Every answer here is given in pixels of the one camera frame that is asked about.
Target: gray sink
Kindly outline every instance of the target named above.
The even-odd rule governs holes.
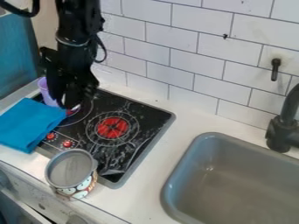
[[[219,133],[198,136],[161,202],[182,223],[298,224],[299,162]]]

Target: black robotic arm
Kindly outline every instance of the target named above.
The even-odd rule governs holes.
[[[99,82],[90,68],[101,63],[107,51],[97,33],[103,31],[99,0],[55,0],[59,15],[56,33],[58,50],[40,48],[41,66],[45,69],[50,96],[61,108],[72,109],[85,98],[93,98]],[[39,0],[33,0],[32,12],[20,10],[0,0],[0,6],[23,17],[34,17],[39,11]],[[105,53],[96,60],[98,47]]]

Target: metal pot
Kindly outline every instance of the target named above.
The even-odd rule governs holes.
[[[82,199],[95,187],[98,162],[85,150],[66,150],[53,157],[45,168],[52,189],[67,198]]]

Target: blue towel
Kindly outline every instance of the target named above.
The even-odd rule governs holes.
[[[66,118],[66,111],[24,98],[0,116],[0,144],[31,153]]]

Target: white countertop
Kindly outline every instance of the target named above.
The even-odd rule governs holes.
[[[168,101],[160,101],[153,96],[127,87],[109,85],[101,87],[119,95],[169,110],[177,116],[175,122],[123,187],[112,190],[98,184],[84,199],[86,203],[128,222],[134,224],[177,223],[165,213],[160,205],[159,197],[163,184],[194,137],[206,132],[220,132],[249,143],[266,146],[265,130],[206,114],[196,109],[186,108],[183,105],[173,105]],[[299,158],[297,150],[292,150],[288,154]],[[44,170],[49,159],[37,152],[27,155],[0,145],[0,158],[45,182]]]

